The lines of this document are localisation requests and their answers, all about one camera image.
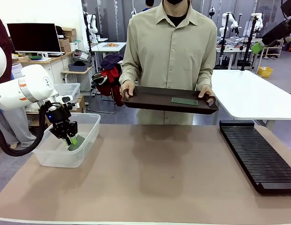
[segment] man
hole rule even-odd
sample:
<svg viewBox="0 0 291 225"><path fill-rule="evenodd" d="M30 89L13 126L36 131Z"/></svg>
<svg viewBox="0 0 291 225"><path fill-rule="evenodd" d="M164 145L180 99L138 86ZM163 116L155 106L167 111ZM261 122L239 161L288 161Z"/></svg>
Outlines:
<svg viewBox="0 0 291 225"><path fill-rule="evenodd" d="M190 0L163 0L129 22L121 94L140 86L200 90L213 96L216 26ZM138 124L192 125L193 114L139 110Z"/></svg>
<svg viewBox="0 0 291 225"><path fill-rule="evenodd" d="M145 0L145 6L146 6L146 8L144 10L142 10L142 11L144 12L144 11L147 11L148 9L153 8L154 1L155 0Z"/></svg>

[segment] clear plastic bin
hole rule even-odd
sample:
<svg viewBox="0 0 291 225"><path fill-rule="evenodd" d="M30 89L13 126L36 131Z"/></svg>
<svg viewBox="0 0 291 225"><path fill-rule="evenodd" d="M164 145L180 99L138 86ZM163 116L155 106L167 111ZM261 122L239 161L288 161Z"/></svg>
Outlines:
<svg viewBox="0 0 291 225"><path fill-rule="evenodd" d="M54 86L59 95L71 95L74 98L74 100L70 101L71 103L76 103L80 97L80 83L56 83ZM27 105L25 109L26 112L39 112L37 102Z"/></svg>
<svg viewBox="0 0 291 225"><path fill-rule="evenodd" d="M93 113L72 113L69 118L78 123L78 135L85 138L80 147L69 151L63 139L56 138L51 132L52 125L45 130L43 139L33 151L40 164L53 167L76 168L81 165L99 134L100 115Z"/></svg>
<svg viewBox="0 0 291 225"><path fill-rule="evenodd" d="M71 102L77 102L76 99L80 96L80 83L56 83L54 86L59 95L71 95L74 98Z"/></svg>

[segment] black tray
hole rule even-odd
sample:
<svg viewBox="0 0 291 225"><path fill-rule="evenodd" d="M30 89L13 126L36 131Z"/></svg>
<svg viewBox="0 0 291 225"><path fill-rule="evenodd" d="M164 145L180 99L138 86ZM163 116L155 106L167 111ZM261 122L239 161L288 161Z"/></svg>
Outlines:
<svg viewBox="0 0 291 225"><path fill-rule="evenodd" d="M203 98L198 98L200 91L138 86L135 87L133 96L129 99L126 98L126 92L128 90L124 91L122 101L129 108L197 114L213 114L219 109L215 104L215 97L205 95ZM172 98L195 99L198 100L199 105L172 103ZM213 99L213 103L209 106L207 100L210 98Z"/></svg>

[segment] black t-shirt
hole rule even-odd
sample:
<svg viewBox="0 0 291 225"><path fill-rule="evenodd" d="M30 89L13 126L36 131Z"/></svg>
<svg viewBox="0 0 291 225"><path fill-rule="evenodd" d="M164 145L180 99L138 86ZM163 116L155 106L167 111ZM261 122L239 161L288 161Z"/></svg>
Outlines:
<svg viewBox="0 0 291 225"><path fill-rule="evenodd" d="M185 15L180 16L180 17L174 17L174 16L171 16L171 15L167 15L167 16L171 20L171 22L173 22L175 27L177 27L186 18L187 12L185 13Z"/></svg>

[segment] beige shirt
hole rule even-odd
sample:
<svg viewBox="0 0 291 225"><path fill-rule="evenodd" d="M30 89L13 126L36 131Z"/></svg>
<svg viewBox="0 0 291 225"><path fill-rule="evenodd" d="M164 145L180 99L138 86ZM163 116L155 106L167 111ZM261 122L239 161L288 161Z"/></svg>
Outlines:
<svg viewBox="0 0 291 225"><path fill-rule="evenodd" d="M216 26L189 7L175 27L163 4L130 19L120 83L138 80L140 86L201 90L211 86L215 66ZM192 125L193 114L139 110L139 124Z"/></svg>

